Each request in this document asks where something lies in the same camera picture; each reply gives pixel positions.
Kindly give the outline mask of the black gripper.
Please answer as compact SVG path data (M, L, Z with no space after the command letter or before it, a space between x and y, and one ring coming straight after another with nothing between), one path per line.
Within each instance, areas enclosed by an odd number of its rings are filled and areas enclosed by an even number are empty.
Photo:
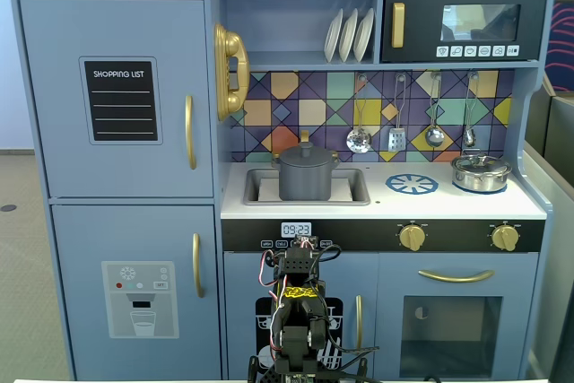
M311 248L291 247L280 250L274 263L278 266L311 266L318 255L319 252Z

